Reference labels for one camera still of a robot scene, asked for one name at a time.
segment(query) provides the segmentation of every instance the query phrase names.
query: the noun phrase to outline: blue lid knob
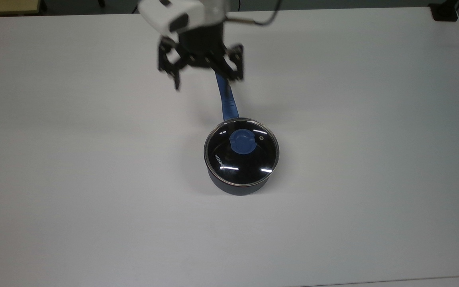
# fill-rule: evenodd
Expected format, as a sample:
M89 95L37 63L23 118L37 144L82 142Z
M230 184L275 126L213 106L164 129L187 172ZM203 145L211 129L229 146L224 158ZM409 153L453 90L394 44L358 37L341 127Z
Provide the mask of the blue lid knob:
M255 134L247 129L239 129L229 136L231 149L238 154L249 154L256 148Z

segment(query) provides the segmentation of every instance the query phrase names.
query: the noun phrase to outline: lid rim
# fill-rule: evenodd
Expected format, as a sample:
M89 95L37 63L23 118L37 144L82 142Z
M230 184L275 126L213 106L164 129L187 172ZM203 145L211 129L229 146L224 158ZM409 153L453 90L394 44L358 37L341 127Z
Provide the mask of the lid rim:
M208 158L208 143L209 143L209 140L214 136L215 132L220 127L224 126L224 124L227 124L229 122L235 122L237 120L245 120L245 121L253 122L253 123L259 125L261 128L263 128L270 135L270 137L273 139L273 142L274 142L274 145L275 145L275 161L274 161L274 164L272 166L272 171L269 172L268 174L266 174L266 176L264 176L260 180L252 182L252 183L239 184L239 183L233 183L233 182L225 180L219 174L217 174L217 172L215 172L213 167L210 165L210 160ZM277 138L275 137L274 133L266 125L262 124L261 122L258 122L257 120L253 120L251 118L231 118L231 119L225 120L224 122L221 122L220 124L218 124L217 126L215 126L212 129L212 131L206 137L206 140L204 142L203 153L204 153L204 163L205 163L206 167L208 168L208 171L212 175L214 175L218 180L220 180L223 183L226 183L228 185L231 185L233 187L253 187L254 185L260 184L263 181L267 180L270 177L270 175L274 172L275 167L277 166L277 162L279 161L279 144L277 143Z

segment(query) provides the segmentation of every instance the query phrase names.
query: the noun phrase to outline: table surface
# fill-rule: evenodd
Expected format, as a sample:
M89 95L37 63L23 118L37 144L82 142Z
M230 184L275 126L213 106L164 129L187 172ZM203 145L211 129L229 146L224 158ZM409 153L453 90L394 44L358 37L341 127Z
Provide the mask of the table surface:
M244 197L204 164L213 73L176 92L141 16L0 18L0 287L459 276L459 21L281 11L235 42L240 115L281 150Z
M40 0L0 0L1 14L38 13Z
M344 287L459 287L459 277L375 283L357 283L344 285Z

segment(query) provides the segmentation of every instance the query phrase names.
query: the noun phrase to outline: robotic arm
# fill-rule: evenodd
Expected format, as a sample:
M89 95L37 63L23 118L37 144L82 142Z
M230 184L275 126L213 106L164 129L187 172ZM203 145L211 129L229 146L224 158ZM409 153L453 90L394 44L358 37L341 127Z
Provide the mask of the robotic arm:
M180 88L180 70L189 65L213 69L226 80L242 80L242 44L226 48L224 22L229 0L141 0L139 13L159 33L159 71L165 71ZM171 39L178 34L178 43ZM168 54L175 49L180 58L171 63ZM232 69L225 56L236 66Z

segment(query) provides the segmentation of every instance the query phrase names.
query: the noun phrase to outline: blue handle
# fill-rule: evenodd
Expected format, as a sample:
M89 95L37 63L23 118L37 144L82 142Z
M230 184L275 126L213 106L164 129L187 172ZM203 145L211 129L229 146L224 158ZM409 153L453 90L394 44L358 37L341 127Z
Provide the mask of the blue handle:
M238 118L237 105L235 104L233 92L231 91L228 81L218 73L215 73L215 77L217 78L217 85L219 86L219 92L221 93L222 118L224 120Z

